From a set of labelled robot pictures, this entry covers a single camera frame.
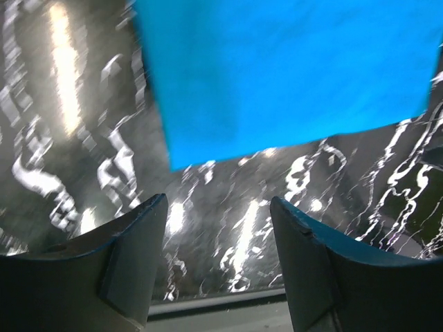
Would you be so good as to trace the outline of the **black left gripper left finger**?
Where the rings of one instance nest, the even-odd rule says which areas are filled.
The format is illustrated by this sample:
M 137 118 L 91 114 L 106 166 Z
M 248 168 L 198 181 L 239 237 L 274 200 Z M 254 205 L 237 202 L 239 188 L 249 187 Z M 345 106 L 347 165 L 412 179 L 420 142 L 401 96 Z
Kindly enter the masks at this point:
M 2 331 L 141 331 L 168 215 L 157 194 L 41 253 L 1 258 Z

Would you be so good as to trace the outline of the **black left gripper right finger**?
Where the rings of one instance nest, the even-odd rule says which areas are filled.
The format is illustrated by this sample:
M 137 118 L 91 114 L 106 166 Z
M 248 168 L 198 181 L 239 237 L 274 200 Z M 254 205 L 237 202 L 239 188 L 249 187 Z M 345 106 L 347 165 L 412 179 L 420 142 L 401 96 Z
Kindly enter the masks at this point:
M 369 246 L 274 197 L 275 242 L 294 331 L 441 331 L 442 258 Z

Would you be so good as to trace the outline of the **blue t shirt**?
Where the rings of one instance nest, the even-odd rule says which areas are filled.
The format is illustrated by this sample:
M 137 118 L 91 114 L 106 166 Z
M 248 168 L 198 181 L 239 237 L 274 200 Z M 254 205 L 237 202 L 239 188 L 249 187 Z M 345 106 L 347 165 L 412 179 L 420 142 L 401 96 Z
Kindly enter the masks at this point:
M 170 167 L 419 116 L 442 2 L 136 1 Z

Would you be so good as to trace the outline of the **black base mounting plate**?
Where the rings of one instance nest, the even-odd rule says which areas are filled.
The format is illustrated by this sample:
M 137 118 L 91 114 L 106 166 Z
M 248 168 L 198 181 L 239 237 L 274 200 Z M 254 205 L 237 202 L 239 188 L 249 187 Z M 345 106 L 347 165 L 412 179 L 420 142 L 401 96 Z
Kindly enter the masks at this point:
M 154 305 L 145 331 L 292 331 L 282 288 Z

